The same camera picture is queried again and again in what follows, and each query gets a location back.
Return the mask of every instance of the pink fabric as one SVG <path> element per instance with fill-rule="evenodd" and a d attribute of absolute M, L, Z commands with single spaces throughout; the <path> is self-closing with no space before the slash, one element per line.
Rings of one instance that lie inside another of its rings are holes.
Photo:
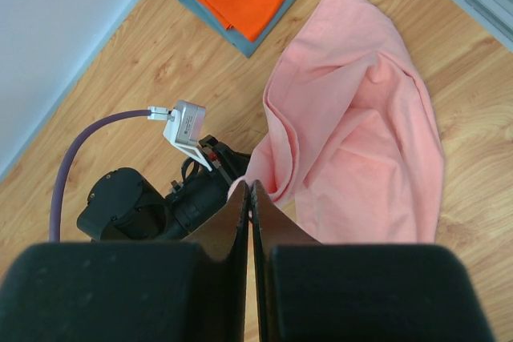
<path fill-rule="evenodd" d="M 322 0 L 265 88 L 252 154 L 278 205 L 325 243 L 433 242 L 443 157 L 426 86 L 366 0 Z"/>

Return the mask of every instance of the wood grain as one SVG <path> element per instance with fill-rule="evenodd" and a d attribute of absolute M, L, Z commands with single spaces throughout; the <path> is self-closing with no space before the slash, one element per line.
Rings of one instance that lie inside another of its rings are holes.
<path fill-rule="evenodd" d="M 0 185 L 0 272 L 47 238 L 59 163 L 96 119 L 186 99 L 207 107 L 204 134 L 250 152 L 267 131 L 261 96 L 269 74 L 319 1 L 297 0 L 246 59 L 176 0 L 141 0 Z M 434 104 L 446 153 L 437 241 L 469 269 L 497 338 L 512 340 L 513 56 L 451 0 L 370 1 L 394 21 Z M 86 239 L 76 217 L 104 173 L 134 167 L 162 192 L 179 178 L 184 157 L 162 130 L 132 119 L 87 141 L 67 184 L 64 239 Z M 253 269 L 246 337 L 256 341 Z"/>

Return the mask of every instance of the cable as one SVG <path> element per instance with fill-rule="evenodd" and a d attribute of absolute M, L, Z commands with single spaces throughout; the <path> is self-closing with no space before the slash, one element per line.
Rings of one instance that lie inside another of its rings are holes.
<path fill-rule="evenodd" d="M 70 148 L 67 149 L 63 161 L 59 167 L 59 171 L 57 171 L 54 192 L 51 196 L 50 223 L 48 229 L 49 239 L 51 242 L 59 242 L 61 238 L 61 214 L 63 211 L 64 188 L 66 187 L 67 176 L 70 173 L 73 159 L 75 158 L 75 155 L 77 155 L 77 152 L 79 151 L 79 148 L 82 146 L 82 144 L 86 141 L 87 138 L 89 138 L 89 136 L 91 136 L 92 133 L 109 123 L 128 118 L 135 118 L 137 116 L 149 116 L 150 114 L 150 110 L 133 110 L 106 116 L 105 118 L 92 123 L 88 128 L 82 131 L 79 136 L 75 138 Z"/>

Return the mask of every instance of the folded pink cloth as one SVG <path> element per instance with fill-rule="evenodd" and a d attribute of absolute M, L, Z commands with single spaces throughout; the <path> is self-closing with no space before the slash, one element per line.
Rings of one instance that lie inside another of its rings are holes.
<path fill-rule="evenodd" d="M 325 243 L 433 242 L 443 157 L 426 86 L 366 0 L 322 0 L 265 88 L 252 153 L 278 206 Z"/>

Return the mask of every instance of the blue cloth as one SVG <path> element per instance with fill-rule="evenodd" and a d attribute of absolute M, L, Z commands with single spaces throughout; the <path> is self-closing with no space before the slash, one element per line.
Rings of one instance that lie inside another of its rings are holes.
<path fill-rule="evenodd" d="M 220 34 L 231 44 L 233 44 L 247 58 L 249 58 L 252 55 L 252 53 L 255 52 L 255 50 L 262 43 L 262 41 L 268 35 L 271 29 L 280 21 L 285 11 L 289 9 L 292 3 L 294 3 L 294 0 L 284 0 L 281 4 L 280 9 L 276 12 L 276 14 L 269 22 L 269 24 L 258 36 L 256 41 L 250 42 L 239 31 L 235 30 L 234 28 L 230 30 L 226 30 L 225 28 L 223 28 L 222 25 L 217 21 L 216 17 L 212 15 L 212 13 L 197 0 L 178 1 L 182 3 L 186 8 L 188 8 L 198 18 L 207 23 L 212 29 L 217 31 L 218 34 Z"/>

